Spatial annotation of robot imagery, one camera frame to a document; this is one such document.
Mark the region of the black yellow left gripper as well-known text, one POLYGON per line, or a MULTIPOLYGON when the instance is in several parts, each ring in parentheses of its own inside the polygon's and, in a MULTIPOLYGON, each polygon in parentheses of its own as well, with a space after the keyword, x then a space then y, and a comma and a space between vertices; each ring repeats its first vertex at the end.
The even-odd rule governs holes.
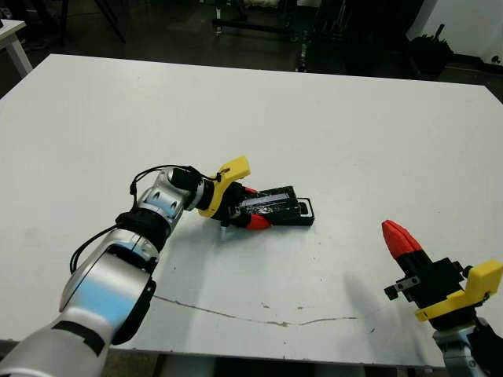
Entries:
MULTIPOLYGON (((248 159, 239 156, 223 164, 212 178, 202 179, 202 196, 197 203, 200 216, 224 223, 229 221, 230 208, 243 197, 256 197, 258 192, 243 186, 238 181, 251 173, 248 159)), ((263 230, 271 226, 260 214, 251 214, 246 225, 249 230, 263 230)))

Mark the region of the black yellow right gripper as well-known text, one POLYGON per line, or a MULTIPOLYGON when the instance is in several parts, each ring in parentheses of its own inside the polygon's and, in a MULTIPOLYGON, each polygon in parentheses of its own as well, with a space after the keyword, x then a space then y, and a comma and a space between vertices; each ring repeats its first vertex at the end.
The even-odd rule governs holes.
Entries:
POLYGON ((466 268, 448 258, 433 262, 407 229, 391 220, 381 226, 391 257, 404 272, 384 293, 390 300, 403 295, 415 303, 419 321, 429 322, 438 331, 474 322, 476 309, 497 293, 500 262, 466 268))

